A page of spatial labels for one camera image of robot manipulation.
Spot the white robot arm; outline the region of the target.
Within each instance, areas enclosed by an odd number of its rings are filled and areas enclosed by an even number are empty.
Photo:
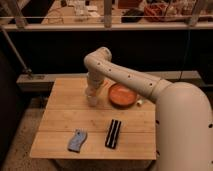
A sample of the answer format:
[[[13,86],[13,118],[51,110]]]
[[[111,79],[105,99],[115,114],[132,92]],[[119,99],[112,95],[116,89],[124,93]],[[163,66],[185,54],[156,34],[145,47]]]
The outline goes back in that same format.
[[[96,95],[106,77],[155,104],[156,171],[213,171],[213,111],[206,94],[186,82],[172,83],[111,62],[101,47],[84,58],[86,94]]]

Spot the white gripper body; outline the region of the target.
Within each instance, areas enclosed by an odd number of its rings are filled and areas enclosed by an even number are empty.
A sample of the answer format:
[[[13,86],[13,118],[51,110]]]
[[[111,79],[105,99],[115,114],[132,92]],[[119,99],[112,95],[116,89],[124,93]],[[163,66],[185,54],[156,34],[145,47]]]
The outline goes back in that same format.
[[[103,82],[104,82],[103,79],[92,78],[90,75],[88,75],[85,94],[87,96],[93,96],[93,97],[97,96],[100,92]]]

